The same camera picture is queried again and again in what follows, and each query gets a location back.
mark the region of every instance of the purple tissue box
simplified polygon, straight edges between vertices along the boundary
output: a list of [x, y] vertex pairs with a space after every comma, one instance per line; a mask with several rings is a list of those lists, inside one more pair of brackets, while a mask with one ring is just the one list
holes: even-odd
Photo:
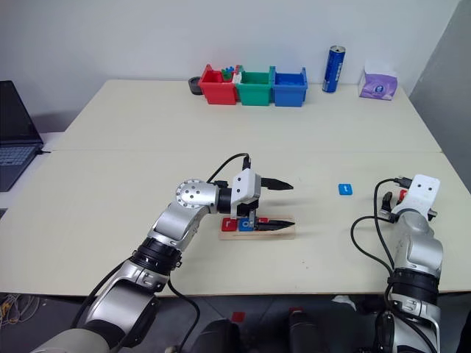
[[363, 98], [384, 99], [391, 101], [397, 89], [395, 72], [384, 67], [376, 69], [365, 65], [364, 74], [358, 85], [359, 95]]

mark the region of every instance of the black cable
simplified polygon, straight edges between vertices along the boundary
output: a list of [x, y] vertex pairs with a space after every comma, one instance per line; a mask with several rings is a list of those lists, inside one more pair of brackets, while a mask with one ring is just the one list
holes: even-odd
[[93, 300], [95, 299], [96, 293], [100, 290], [101, 287], [103, 287], [103, 285], [105, 285], [105, 283], [111, 278], [111, 276], [114, 275], [121, 268], [123, 263], [124, 263], [124, 261], [122, 263], [120, 263], [119, 265], [117, 265], [113, 270], [111, 270], [110, 273], [107, 274], [100, 281], [100, 283], [98, 285], [96, 285], [96, 287], [90, 292], [90, 294], [88, 294], [88, 296], [85, 298], [82, 305], [80, 306], [79, 311], [77, 311], [77, 314], [75, 315], [74, 320], [72, 321], [71, 329], [75, 329], [77, 327], [77, 325], [79, 323], [79, 320], [82, 317], [83, 312], [85, 311], [87, 306], [90, 305], [93, 302]]
[[219, 168], [216, 169], [216, 171], [213, 173], [213, 175], [211, 175], [209, 177], [209, 179], [207, 180], [207, 182], [212, 182], [214, 177], [223, 169], [223, 167], [225, 167], [231, 160], [234, 160], [235, 158], [238, 158], [238, 157], [246, 157], [247, 159], [250, 158], [249, 154], [248, 153], [237, 153], [237, 154], [234, 154], [232, 157], [230, 157], [228, 160], [226, 160], [224, 163], [221, 164], [221, 166]]
[[373, 196], [373, 216], [375, 219], [375, 227], [376, 227], [376, 232], [378, 233], [378, 237], [380, 238], [381, 245], [383, 246], [383, 249], [388, 256], [389, 263], [391, 263], [391, 268], [394, 268], [394, 260], [392, 259], [391, 252], [389, 252], [388, 246], [384, 242], [383, 235], [381, 234], [381, 229], [380, 229], [380, 223], [378, 222], [378, 189], [379, 187], [384, 184], [385, 182], [394, 182], [395, 179], [384, 179], [381, 180], [378, 184], [375, 186], [375, 194]]
[[[353, 245], [364, 255], [366, 255], [367, 257], [369, 257], [370, 259], [373, 259], [374, 261], [378, 261], [381, 265], [383, 265], [386, 270], [388, 270], [388, 273], [389, 273], [389, 276], [392, 276], [392, 269], [389, 267], [389, 265], [387, 263], [385, 263], [384, 261], [382, 261], [382, 259], [380, 259], [379, 257], [376, 257], [375, 255], [372, 255], [370, 254], [369, 252], [363, 250], [359, 245], [358, 243], [356, 242], [355, 240], [355, 236], [353, 234], [353, 232], [355, 231], [355, 227], [356, 225], [365, 220], [365, 219], [375, 219], [374, 216], [372, 215], [365, 215], [364, 217], [360, 217], [359, 219], [357, 219], [356, 221], [353, 222], [352, 224], [352, 227], [350, 228], [350, 237], [352, 238], [352, 242], [353, 242]], [[385, 221], [385, 222], [389, 222], [391, 223], [391, 221], [389, 219], [386, 219], [386, 218], [381, 218], [381, 217], [378, 217], [378, 220], [381, 220], [381, 221]]]
[[433, 345], [433, 343], [431, 343], [431, 341], [428, 339], [425, 333], [422, 332], [420, 328], [417, 327], [416, 324], [408, 320], [398, 309], [396, 309], [395, 307], [391, 305], [391, 302], [388, 299], [391, 288], [392, 288], [392, 283], [389, 283], [388, 287], [386, 288], [384, 292], [384, 304], [386, 305], [388, 310], [391, 311], [394, 314], [394, 316], [398, 317], [404, 324], [406, 324], [411, 329], [413, 329], [421, 337], [421, 339], [424, 340], [425, 344], [427, 344], [428, 348], [430, 349], [432, 353], [436, 353], [435, 346]]
[[182, 343], [181, 343], [181, 344], [179, 345], [179, 347], [178, 347], [178, 353], [182, 353], [182, 351], [183, 351], [183, 346], [185, 345], [186, 340], [188, 340], [188, 337], [190, 337], [190, 335], [191, 335], [191, 333], [193, 332], [193, 330], [194, 330], [196, 324], [198, 324], [200, 311], [199, 311], [198, 304], [195, 303], [193, 300], [189, 299], [187, 296], [184, 296], [183, 294], [181, 294], [178, 290], [176, 290], [175, 287], [172, 285], [170, 279], [169, 279], [169, 281], [167, 282], [167, 284], [169, 285], [170, 290], [171, 290], [172, 292], [174, 292], [174, 294], [175, 294], [176, 296], [178, 296], [180, 299], [183, 299], [183, 300], [185, 300], [186, 302], [188, 302], [189, 304], [191, 304], [191, 305], [194, 307], [194, 311], [196, 312], [196, 317], [194, 318], [193, 324], [191, 325], [190, 329], [186, 332], [186, 335], [185, 335], [185, 337], [183, 338]]

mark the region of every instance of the blue bin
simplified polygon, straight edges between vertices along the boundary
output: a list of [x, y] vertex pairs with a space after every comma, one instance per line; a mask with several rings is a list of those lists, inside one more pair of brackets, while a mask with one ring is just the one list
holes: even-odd
[[272, 74], [275, 106], [302, 107], [308, 89], [306, 69], [302, 68], [299, 74], [280, 74], [276, 70]]

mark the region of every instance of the red bin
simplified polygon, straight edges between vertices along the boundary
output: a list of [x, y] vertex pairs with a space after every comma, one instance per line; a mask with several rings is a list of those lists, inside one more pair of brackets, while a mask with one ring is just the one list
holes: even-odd
[[208, 104], [232, 104], [237, 103], [237, 88], [231, 80], [224, 80], [221, 71], [216, 71], [207, 64], [198, 85], [208, 100]]

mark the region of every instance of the blue block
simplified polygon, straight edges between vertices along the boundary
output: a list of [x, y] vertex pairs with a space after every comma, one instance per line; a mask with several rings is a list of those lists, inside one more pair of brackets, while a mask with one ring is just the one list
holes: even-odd
[[248, 218], [241, 218], [238, 222], [239, 232], [253, 232], [253, 227], [250, 226], [250, 220]]
[[339, 193], [341, 195], [352, 195], [353, 189], [351, 184], [339, 184]]

